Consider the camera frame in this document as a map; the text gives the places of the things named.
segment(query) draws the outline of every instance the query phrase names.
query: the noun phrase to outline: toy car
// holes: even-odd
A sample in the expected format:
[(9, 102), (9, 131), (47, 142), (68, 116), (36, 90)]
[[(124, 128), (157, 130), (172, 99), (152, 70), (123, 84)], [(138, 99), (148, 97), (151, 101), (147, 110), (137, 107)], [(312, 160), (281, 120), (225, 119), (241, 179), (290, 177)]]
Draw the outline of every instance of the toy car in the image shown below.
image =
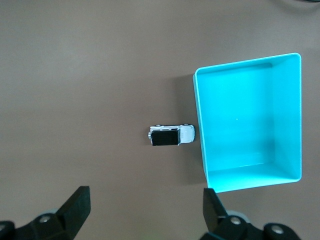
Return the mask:
[(195, 127), (191, 124), (155, 125), (150, 127), (148, 138), (152, 146), (180, 145), (194, 141)]

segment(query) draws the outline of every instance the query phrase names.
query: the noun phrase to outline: plastic container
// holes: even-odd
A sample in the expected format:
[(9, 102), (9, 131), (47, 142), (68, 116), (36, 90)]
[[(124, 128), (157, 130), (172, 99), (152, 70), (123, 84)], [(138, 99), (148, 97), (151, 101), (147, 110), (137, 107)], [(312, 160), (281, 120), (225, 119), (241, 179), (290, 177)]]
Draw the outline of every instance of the plastic container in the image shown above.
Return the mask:
[(298, 53), (201, 67), (193, 83), (209, 188), (221, 193), (301, 179)]

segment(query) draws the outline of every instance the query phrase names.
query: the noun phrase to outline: metal bolt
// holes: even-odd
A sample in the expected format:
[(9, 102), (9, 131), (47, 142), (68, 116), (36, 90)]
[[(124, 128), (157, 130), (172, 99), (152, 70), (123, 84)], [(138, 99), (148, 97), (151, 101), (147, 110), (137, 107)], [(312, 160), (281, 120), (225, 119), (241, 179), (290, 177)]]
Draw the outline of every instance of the metal bolt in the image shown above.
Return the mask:
[(231, 222), (235, 225), (240, 225), (241, 224), (241, 220), (239, 218), (237, 218), (236, 216), (233, 216), (231, 218)]
[(272, 229), (272, 231), (274, 231), (277, 234), (283, 234), (284, 233), (283, 229), (281, 227), (279, 227), (278, 225), (273, 225), (271, 227), (271, 229)]
[(49, 221), (49, 219), (50, 219), (50, 216), (43, 216), (43, 217), (41, 217), (40, 218), (40, 220), (39, 220), (39, 222), (40, 223), (46, 223), (46, 222), (48, 222)]

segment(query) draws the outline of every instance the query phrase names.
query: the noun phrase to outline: screw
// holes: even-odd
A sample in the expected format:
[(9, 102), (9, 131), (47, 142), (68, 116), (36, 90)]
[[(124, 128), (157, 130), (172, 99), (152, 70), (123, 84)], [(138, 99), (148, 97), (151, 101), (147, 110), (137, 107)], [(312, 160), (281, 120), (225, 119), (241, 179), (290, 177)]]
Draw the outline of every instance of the screw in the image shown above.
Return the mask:
[(272, 231), (274, 231), (277, 234), (283, 234), (284, 233), (283, 229), (281, 227), (279, 227), (278, 225), (273, 225), (271, 227), (271, 229), (272, 229)]
[(46, 222), (48, 222), (49, 221), (49, 219), (50, 219), (50, 216), (43, 216), (43, 217), (41, 217), (40, 218), (40, 220), (39, 220), (39, 222), (40, 223), (46, 223)]
[(236, 216), (233, 216), (231, 218), (231, 222), (235, 225), (240, 225), (241, 224), (241, 220), (239, 218), (237, 218)]

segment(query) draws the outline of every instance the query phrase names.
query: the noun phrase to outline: white toy car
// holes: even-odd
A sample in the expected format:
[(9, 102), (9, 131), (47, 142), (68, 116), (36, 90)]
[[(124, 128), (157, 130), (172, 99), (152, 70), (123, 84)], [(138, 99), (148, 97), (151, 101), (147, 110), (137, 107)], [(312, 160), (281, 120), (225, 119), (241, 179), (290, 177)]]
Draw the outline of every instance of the white toy car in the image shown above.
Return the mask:
[(158, 124), (151, 126), (148, 133), (152, 146), (188, 144), (194, 141), (195, 135), (195, 127), (191, 124)]

